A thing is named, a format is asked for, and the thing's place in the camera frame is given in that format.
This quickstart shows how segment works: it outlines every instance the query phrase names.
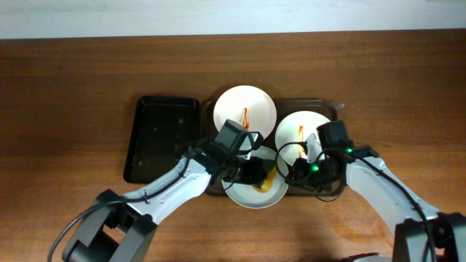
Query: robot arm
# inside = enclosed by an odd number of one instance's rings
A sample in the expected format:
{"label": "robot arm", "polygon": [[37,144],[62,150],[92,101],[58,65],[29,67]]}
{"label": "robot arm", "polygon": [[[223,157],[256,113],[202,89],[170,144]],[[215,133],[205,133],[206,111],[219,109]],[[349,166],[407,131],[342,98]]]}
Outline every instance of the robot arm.
{"label": "robot arm", "polygon": [[145,202],[129,203],[128,205],[141,215],[149,214],[157,225],[184,202],[198,197],[208,187],[210,178],[205,167],[194,159],[182,158],[170,172],[158,178],[149,185],[133,192],[124,194],[128,199],[138,199],[149,196],[177,178],[172,186]]}
{"label": "robot arm", "polygon": [[[370,146],[355,148],[343,122],[321,125],[317,132],[321,153],[315,156],[306,144],[308,160],[297,159],[293,165],[293,176],[300,178],[304,188],[330,188],[322,186],[322,181],[339,180],[358,192],[395,233],[394,261],[435,261],[436,247],[445,248],[447,261],[466,259],[466,220],[461,214],[446,215],[424,202],[388,170]],[[316,145],[316,138],[308,140]]]}
{"label": "robot arm", "polygon": [[[241,183],[234,180],[240,176],[240,165],[249,159],[250,152],[257,149],[261,141],[259,133],[249,133],[228,120],[214,140],[203,139],[195,143],[171,171],[149,185],[123,197],[111,190],[104,191],[92,206],[99,209],[85,216],[66,245],[62,259],[73,262],[142,261],[157,225],[176,208],[202,194],[214,179],[228,178]],[[103,231],[103,225],[110,229],[118,227],[125,233],[125,238],[118,244]],[[55,241],[49,261],[70,226]]]}
{"label": "robot arm", "polygon": [[[401,180],[388,170],[383,159],[368,156],[365,160],[382,170],[404,187],[411,197],[419,203],[428,220],[438,217],[437,213],[439,213],[440,210],[424,202],[413,193],[411,189],[406,187]],[[378,175],[359,159],[356,159],[353,163],[346,166],[346,182],[352,190],[358,192],[359,195],[369,202],[393,233],[395,233],[396,225],[404,222],[406,219],[410,218],[415,221],[422,220],[412,203],[408,201],[398,187]]]}

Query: white bowl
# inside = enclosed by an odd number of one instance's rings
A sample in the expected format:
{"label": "white bowl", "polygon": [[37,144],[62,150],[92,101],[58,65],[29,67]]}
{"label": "white bowl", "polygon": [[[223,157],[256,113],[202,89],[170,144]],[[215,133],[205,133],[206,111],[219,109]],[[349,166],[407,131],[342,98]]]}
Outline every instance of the white bowl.
{"label": "white bowl", "polygon": [[[265,146],[261,146],[258,150],[252,151],[251,156],[257,156],[262,159],[275,160],[277,153]],[[286,176],[288,174],[288,167],[286,166],[285,161],[278,156],[278,168]],[[221,181],[224,188],[230,186],[230,182]],[[285,183],[280,174],[277,174],[274,178],[274,183],[270,190],[266,193],[257,192],[253,186],[234,184],[228,190],[226,194],[237,204],[242,205],[243,207],[259,209],[270,207],[271,205],[277,203],[285,195],[288,190],[288,184]]]}
{"label": "white bowl", "polygon": [[227,90],[217,100],[213,109],[213,123],[218,131],[227,119],[242,124],[251,132],[260,132],[265,139],[275,127],[277,109],[264,91],[243,85]]}
{"label": "white bowl", "polygon": [[[315,134],[317,142],[320,144],[317,127],[327,122],[330,122],[328,118],[311,111],[299,111],[286,116],[278,124],[277,131],[275,132],[275,145],[277,150],[288,142],[302,142],[311,134]],[[300,127],[302,127],[302,135],[299,132]],[[280,156],[283,157],[290,166],[293,166],[294,162],[299,157],[307,159],[300,145],[286,146],[280,152]]]}

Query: white wall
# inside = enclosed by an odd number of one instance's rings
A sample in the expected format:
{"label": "white wall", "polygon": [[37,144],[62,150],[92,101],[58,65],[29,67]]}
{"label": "white wall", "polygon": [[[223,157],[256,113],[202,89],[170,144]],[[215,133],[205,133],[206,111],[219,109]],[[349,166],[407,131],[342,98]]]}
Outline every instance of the white wall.
{"label": "white wall", "polygon": [[0,0],[0,39],[466,28],[466,0]]}

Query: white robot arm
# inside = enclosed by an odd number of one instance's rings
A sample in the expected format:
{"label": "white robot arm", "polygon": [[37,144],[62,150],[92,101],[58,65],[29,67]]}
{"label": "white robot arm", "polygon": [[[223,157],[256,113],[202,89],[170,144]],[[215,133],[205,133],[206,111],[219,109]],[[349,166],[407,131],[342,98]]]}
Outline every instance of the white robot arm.
{"label": "white robot arm", "polygon": [[[437,214],[440,210],[423,201],[405,186],[401,180],[388,170],[383,159],[369,156],[365,160],[404,187],[411,197],[419,203],[428,220],[438,217]],[[378,175],[367,164],[356,159],[353,163],[348,164],[346,169],[347,185],[369,202],[393,233],[395,233],[396,225],[406,219],[422,221],[419,213],[413,208],[412,203],[408,201],[403,192],[393,183]]]}
{"label": "white robot arm", "polygon": [[157,225],[160,224],[171,212],[175,211],[184,202],[191,198],[198,197],[204,193],[208,187],[210,178],[205,167],[194,159],[188,160],[182,158],[180,162],[170,172],[158,178],[143,188],[124,194],[128,199],[144,198],[175,180],[183,174],[172,186],[164,190],[162,193],[147,199],[144,202],[129,203],[136,212],[141,215],[149,214],[152,220]]}

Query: dark brown tray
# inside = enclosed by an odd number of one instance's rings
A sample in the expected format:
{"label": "dark brown tray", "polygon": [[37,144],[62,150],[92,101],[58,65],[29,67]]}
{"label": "dark brown tray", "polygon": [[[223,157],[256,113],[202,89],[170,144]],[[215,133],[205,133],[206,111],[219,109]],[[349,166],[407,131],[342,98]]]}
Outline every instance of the dark brown tray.
{"label": "dark brown tray", "polygon": [[[213,123],[213,108],[215,107],[217,100],[208,100],[201,106],[201,134],[202,137],[215,138],[218,131]],[[331,121],[337,120],[335,106],[325,100],[320,99],[294,99],[294,98],[278,98],[273,99],[275,108],[277,109],[277,123],[267,139],[262,143],[263,146],[277,150],[275,146],[275,131],[278,124],[289,114],[297,111],[314,111],[322,114]],[[339,183],[332,185],[332,192],[319,194],[319,197],[331,197],[335,196],[340,192]],[[222,189],[221,181],[217,180],[213,186],[209,186],[205,191],[209,195],[213,196],[226,196],[225,191]],[[311,191],[290,186],[286,192],[287,197],[315,197],[315,194]]]}

